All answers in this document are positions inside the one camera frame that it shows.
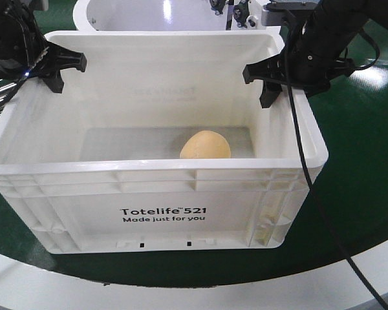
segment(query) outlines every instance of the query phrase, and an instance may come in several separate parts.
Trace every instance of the cable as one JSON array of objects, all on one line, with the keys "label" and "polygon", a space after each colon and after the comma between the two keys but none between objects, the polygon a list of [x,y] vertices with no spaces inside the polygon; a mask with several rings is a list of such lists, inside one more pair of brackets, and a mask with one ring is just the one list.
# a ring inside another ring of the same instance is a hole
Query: cable
[{"label": "cable", "polygon": [[366,279],[366,277],[362,274],[358,266],[355,264],[355,262],[352,260],[351,255],[348,253],[346,248],[343,246],[340,237],[338,236],[338,233],[335,230],[335,227],[332,225],[330,222],[330,219],[326,213],[326,209],[324,208],[321,200],[317,196],[314,188],[313,188],[313,183],[312,180],[310,179],[310,174],[308,171],[308,167],[306,164],[305,160],[305,153],[303,152],[303,145],[301,141],[301,135],[300,135],[300,130],[299,130],[299,123],[297,121],[297,113],[296,113],[296,106],[294,103],[294,98],[293,98],[293,92],[292,92],[292,86],[290,82],[290,76],[289,76],[289,67],[288,67],[288,50],[289,50],[289,42],[290,42],[290,31],[288,32],[286,43],[285,43],[285,75],[286,75],[286,86],[287,86],[287,91],[288,91],[288,97],[290,100],[290,108],[292,110],[292,117],[293,117],[293,122],[294,122],[294,128],[295,128],[295,134],[296,134],[296,141],[297,141],[297,147],[299,149],[299,157],[300,161],[302,164],[303,168],[303,174],[305,175],[306,182],[309,187],[309,195],[311,195],[315,201],[316,207],[318,208],[318,211],[323,219],[323,222],[325,223],[326,228],[329,230],[329,233],[331,234],[335,244],[338,246],[338,249],[340,250],[341,254],[344,256],[346,261],[349,263],[349,265],[352,267],[353,271],[355,274],[358,276],[358,278],[362,281],[364,286],[368,289],[368,291],[373,295],[373,297],[376,299],[376,301],[385,309],[388,310],[388,304],[387,302],[378,294],[378,292],[375,290],[375,288],[369,283],[369,281]]},{"label": "cable", "polygon": [[372,46],[375,49],[375,59],[373,61],[371,61],[368,65],[355,67],[356,71],[361,71],[361,70],[366,70],[368,68],[371,68],[373,65],[375,65],[376,61],[378,60],[378,58],[380,57],[380,54],[381,54],[380,47],[378,46],[378,44],[376,44],[374,39],[372,37],[370,37],[369,34],[367,34],[364,31],[363,28],[359,31],[359,35],[362,37],[362,39],[364,39],[366,42],[368,42],[368,44],[370,44],[370,46]]}]

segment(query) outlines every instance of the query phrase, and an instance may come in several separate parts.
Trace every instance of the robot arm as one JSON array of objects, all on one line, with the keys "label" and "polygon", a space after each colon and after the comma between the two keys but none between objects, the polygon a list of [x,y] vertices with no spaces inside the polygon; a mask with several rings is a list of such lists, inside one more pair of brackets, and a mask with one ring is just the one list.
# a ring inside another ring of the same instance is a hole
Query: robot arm
[{"label": "robot arm", "polygon": [[273,103],[281,85],[286,84],[286,48],[291,85],[310,97],[328,90],[331,79],[350,76],[357,70],[351,59],[340,55],[358,33],[368,40],[362,27],[369,18],[388,29],[388,0],[321,0],[316,6],[273,1],[266,10],[277,16],[275,21],[266,18],[266,25],[282,22],[288,26],[290,37],[280,54],[244,69],[246,83],[264,81],[260,97],[263,108]]},{"label": "robot arm", "polygon": [[39,77],[53,92],[61,92],[60,70],[85,71],[82,53],[48,42],[32,13],[46,9],[44,0],[0,0],[0,78],[10,81]]}]

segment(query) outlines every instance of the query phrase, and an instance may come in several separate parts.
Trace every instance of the dark green surface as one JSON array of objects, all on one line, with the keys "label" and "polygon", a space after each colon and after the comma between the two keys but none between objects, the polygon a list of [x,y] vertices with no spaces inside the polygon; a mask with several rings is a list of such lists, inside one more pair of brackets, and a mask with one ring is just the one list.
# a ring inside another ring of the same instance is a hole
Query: dark green surface
[{"label": "dark green surface", "polygon": [[[75,1],[49,2],[49,12],[36,14],[43,31],[73,29]],[[374,23],[366,29],[382,49],[376,66],[382,80],[388,77],[388,32]],[[350,55],[366,63],[374,53],[357,39]],[[352,254],[388,239],[388,84],[376,86],[339,78],[332,90],[310,99],[329,149],[315,187]],[[0,253],[89,280],[178,287],[275,278],[341,259],[310,198],[277,249],[52,255],[0,196]]]}]

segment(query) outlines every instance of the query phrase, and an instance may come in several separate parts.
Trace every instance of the plastic storage bin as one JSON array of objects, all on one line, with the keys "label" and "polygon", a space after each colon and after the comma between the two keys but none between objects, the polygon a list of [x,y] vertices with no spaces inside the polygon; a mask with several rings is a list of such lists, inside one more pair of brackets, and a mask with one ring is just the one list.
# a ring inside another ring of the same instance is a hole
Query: plastic storage bin
[{"label": "plastic storage bin", "polygon": [[[52,93],[29,80],[0,117],[0,193],[52,253],[269,248],[308,188],[287,97],[262,109],[242,71],[278,53],[267,32],[53,32],[85,52]],[[312,177],[327,150],[295,91]],[[233,158],[181,160],[200,129]]]}]

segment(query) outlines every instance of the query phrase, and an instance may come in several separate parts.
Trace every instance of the black cable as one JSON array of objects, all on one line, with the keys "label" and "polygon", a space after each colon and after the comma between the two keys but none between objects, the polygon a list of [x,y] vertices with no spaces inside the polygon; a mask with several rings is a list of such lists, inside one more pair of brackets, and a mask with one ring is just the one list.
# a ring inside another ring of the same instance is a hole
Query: black cable
[{"label": "black cable", "polygon": [[343,246],[340,237],[331,223],[327,213],[326,213],[326,208],[323,206],[321,200],[317,196],[314,188],[313,188],[313,183],[312,180],[310,179],[310,174],[308,171],[308,167],[306,164],[306,159],[305,159],[305,153],[303,152],[303,145],[301,141],[301,135],[300,135],[300,130],[299,130],[299,123],[297,121],[297,113],[296,113],[296,106],[294,103],[294,98],[293,98],[293,92],[292,92],[292,86],[290,83],[290,76],[289,76],[289,69],[288,69],[288,49],[289,49],[289,42],[290,42],[290,31],[287,35],[286,43],[285,43],[285,75],[286,75],[286,86],[287,86],[287,91],[288,91],[288,97],[290,100],[290,108],[292,110],[292,117],[293,117],[293,122],[294,122],[294,128],[295,128],[295,134],[296,134],[296,141],[297,141],[297,148],[299,149],[299,157],[300,161],[302,164],[303,168],[303,174],[305,175],[306,182],[309,187],[309,195],[313,197],[316,207],[318,208],[318,211],[323,219],[323,222],[325,223],[326,228],[329,230],[329,233],[331,234],[335,244],[337,245],[339,251],[341,254],[344,256],[346,261],[349,263],[349,265],[352,267],[353,271],[355,274],[358,276],[358,278],[362,281],[364,286],[368,289],[368,291],[373,295],[373,297],[376,299],[376,301],[385,309],[388,310],[388,304],[387,302],[378,294],[378,292],[375,290],[375,288],[369,283],[369,281],[366,279],[366,277],[363,275],[363,273],[360,271],[358,266],[355,264],[353,261],[351,255],[348,253],[346,248]]},{"label": "black cable", "polygon": [[355,68],[356,71],[361,71],[361,70],[366,70],[368,68],[371,68],[373,65],[375,65],[376,61],[378,60],[378,58],[380,57],[380,54],[381,54],[380,47],[378,46],[378,44],[376,44],[374,39],[372,37],[370,37],[369,34],[367,34],[364,31],[363,28],[359,31],[359,35],[362,37],[362,39],[364,39],[366,42],[368,42],[368,44],[370,44],[370,46],[372,46],[374,48],[375,59],[373,61],[371,61],[368,65],[356,67]]}]

